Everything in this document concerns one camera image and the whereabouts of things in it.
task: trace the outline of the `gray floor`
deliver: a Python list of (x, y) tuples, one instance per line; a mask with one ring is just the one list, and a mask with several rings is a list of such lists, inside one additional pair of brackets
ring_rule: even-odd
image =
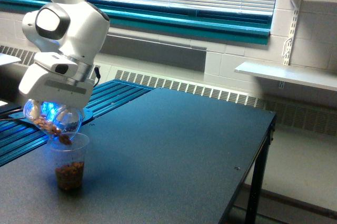
[[(246, 209), (249, 192), (242, 190), (235, 201), (235, 205)], [(259, 214), (289, 224), (337, 224), (337, 220), (317, 215), (315, 213), (289, 206), (288, 204), (264, 198), (260, 199)]]
[(263, 189), (337, 211), (337, 138), (278, 125)]

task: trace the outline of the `shelf bracket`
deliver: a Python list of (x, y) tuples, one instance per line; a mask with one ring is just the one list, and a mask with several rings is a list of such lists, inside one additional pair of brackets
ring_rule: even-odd
[(301, 7), (302, 0), (290, 0), (291, 4), (294, 6), (295, 11), (299, 11)]
[[(294, 6), (293, 18), (290, 24), (288, 39), (284, 42), (282, 51), (283, 65), (285, 66), (288, 66), (290, 64), (290, 57), (295, 39), (295, 32), (299, 18), (299, 12), (301, 9), (301, 2), (302, 0), (291, 0), (292, 5)], [(284, 82), (279, 83), (279, 88), (284, 88)]]

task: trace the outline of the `blue light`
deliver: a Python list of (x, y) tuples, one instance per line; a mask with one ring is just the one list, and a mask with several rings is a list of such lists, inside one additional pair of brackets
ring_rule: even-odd
[(59, 106), (56, 103), (44, 102), (41, 107), (41, 114), (46, 115), (48, 121), (53, 121), (58, 108)]

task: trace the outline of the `nuts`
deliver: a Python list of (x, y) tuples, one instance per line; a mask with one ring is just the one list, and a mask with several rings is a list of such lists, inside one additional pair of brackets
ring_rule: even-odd
[(60, 143), (65, 145), (71, 145), (72, 142), (67, 134), (62, 134), (62, 131), (58, 129), (51, 121), (46, 120), (45, 115), (41, 115), (38, 119), (33, 120), (33, 123), (47, 134), (51, 134), (55, 137), (58, 136)]
[(72, 162), (55, 169), (57, 185), (68, 191), (82, 185), (84, 162)]

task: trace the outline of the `teal window frame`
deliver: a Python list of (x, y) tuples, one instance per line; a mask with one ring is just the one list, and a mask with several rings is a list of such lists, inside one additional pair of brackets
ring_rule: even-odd
[[(272, 16), (222, 13), (88, 0), (110, 17), (113, 26), (166, 34), (266, 45)], [(49, 0), (0, 0), (0, 10), (26, 13)]]

